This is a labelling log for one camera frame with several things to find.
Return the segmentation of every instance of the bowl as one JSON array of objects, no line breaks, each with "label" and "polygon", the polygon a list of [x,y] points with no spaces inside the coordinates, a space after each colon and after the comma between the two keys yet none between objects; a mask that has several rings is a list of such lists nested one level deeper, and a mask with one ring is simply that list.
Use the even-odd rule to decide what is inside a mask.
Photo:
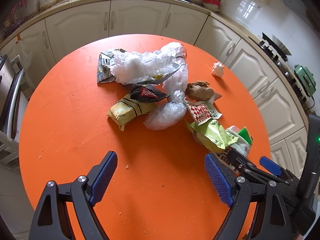
[{"label": "bowl", "polygon": [[203,5],[204,5],[204,7],[209,9],[210,11],[213,11],[213,12],[219,12],[220,11],[219,7],[217,5],[215,5],[215,4],[204,2]]},{"label": "bowl", "polygon": [[217,6],[220,6],[220,1],[219,0],[202,0],[204,3],[211,3],[211,4],[215,4]]}]

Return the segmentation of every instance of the round table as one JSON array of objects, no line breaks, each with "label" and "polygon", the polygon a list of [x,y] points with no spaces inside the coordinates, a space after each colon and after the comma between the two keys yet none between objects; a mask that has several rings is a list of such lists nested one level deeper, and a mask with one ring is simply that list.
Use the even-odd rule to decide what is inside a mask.
[{"label": "round table", "polygon": [[[49,180],[74,181],[100,163],[109,150],[118,154],[118,167],[94,210],[111,240],[210,240],[222,224],[223,204],[204,169],[208,150],[186,127],[190,114],[161,131],[147,130],[138,116],[124,132],[107,118],[107,111],[128,92],[118,83],[97,85],[101,51],[129,52],[160,49],[174,39],[132,34],[90,43],[65,56],[43,78],[33,93],[22,123],[19,157],[28,198],[36,208]],[[218,62],[203,50],[187,49],[189,82],[207,81],[222,98],[215,101],[224,128],[247,127],[253,137],[249,159],[258,165],[270,157],[268,135],[250,94],[225,68],[222,78],[211,75]],[[249,229],[251,205],[240,236]],[[76,239],[84,239],[72,203],[68,203]]]}]

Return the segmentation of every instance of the kitchen cabinet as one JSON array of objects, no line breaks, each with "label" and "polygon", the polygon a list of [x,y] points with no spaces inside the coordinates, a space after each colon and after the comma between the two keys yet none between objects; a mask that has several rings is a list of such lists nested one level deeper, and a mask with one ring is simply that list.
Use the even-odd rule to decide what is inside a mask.
[{"label": "kitchen cabinet", "polygon": [[289,154],[285,140],[281,140],[270,146],[271,160],[280,165],[284,169],[288,169],[294,173],[292,159]]},{"label": "kitchen cabinet", "polygon": [[209,16],[195,46],[225,63],[241,37],[223,23]]},{"label": "kitchen cabinet", "polygon": [[109,36],[110,1],[79,5],[45,19],[56,62],[70,52]]},{"label": "kitchen cabinet", "polygon": [[208,15],[171,4],[161,36],[194,45]]},{"label": "kitchen cabinet", "polygon": [[[32,53],[32,61],[30,67],[26,70],[25,77],[28,84],[34,88],[40,83],[49,70],[56,64],[51,46],[48,39],[47,29],[44,19],[31,25],[20,33],[20,38],[25,49],[25,52],[29,55]],[[22,62],[26,64],[27,60],[23,54],[19,52],[20,48],[15,47],[19,42],[15,37],[13,41],[9,42],[1,49],[2,54],[8,54],[9,58],[13,60],[18,54],[21,56]]]},{"label": "kitchen cabinet", "polygon": [[305,127],[285,139],[292,159],[294,174],[297,177],[301,176],[307,158],[307,141],[308,133]]},{"label": "kitchen cabinet", "polygon": [[278,77],[268,62],[245,40],[238,43],[225,65],[242,82],[253,99]]},{"label": "kitchen cabinet", "polygon": [[304,127],[297,106],[280,78],[271,83],[254,101],[266,125],[270,145]]},{"label": "kitchen cabinet", "polygon": [[113,0],[110,7],[109,35],[161,35],[169,6],[169,3],[156,1]]}]

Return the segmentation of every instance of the paper wrapper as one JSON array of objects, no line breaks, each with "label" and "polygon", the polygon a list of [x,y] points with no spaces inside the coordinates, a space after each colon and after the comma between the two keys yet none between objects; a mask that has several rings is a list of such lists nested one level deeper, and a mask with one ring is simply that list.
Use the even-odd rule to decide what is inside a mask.
[{"label": "paper wrapper", "polygon": [[212,75],[215,75],[217,77],[222,77],[223,76],[223,65],[221,64],[221,62],[217,62],[217,63],[214,63],[213,64],[213,67],[212,67],[212,71],[211,71],[211,74]]},{"label": "paper wrapper", "polygon": [[215,119],[201,125],[195,122],[187,123],[187,127],[208,150],[214,153],[223,153],[229,145],[238,140],[237,136],[226,132]]},{"label": "paper wrapper", "polygon": [[222,114],[219,113],[217,109],[215,109],[212,105],[215,97],[216,95],[214,95],[210,99],[210,101],[207,102],[185,102],[185,105],[187,106],[189,113],[191,114],[193,120],[197,125],[201,125],[210,119],[219,119],[222,116]]},{"label": "paper wrapper", "polygon": [[148,114],[156,108],[155,103],[142,103],[130,99],[130,94],[120,99],[112,106],[107,114],[119,126],[120,131],[124,131],[124,126],[138,115]]},{"label": "paper wrapper", "polygon": [[111,83],[116,80],[116,77],[111,74],[110,67],[115,64],[113,52],[119,50],[125,52],[123,49],[107,49],[100,53],[98,60],[97,84]]}]

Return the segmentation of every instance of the oven door handle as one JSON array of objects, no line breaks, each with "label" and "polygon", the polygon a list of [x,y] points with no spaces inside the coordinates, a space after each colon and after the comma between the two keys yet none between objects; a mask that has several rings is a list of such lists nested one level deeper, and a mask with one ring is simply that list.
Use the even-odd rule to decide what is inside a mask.
[{"label": "oven door handle", "polygon": [[18,77],[18,82],[16,87],[14,88],[14,92],[13,92],[13,97],[12,97],[12,101],[10,103],[10,111],[9,111],[9,120],[8,120],[8,126],[7,126],[7,140],[9,143],[11,144],[15,144],[15,140],[12,140],[11,138],[11,131],[12,131],[12,121],[13,121],[13,113],[14,113],[14,107],[16,105],[16,100],[17,100],[17,96],[18,96],[18,92],[19,92],[19,87],[21,84],[21,80],[24,74],[24,69],[20,70],[20,75]]}]

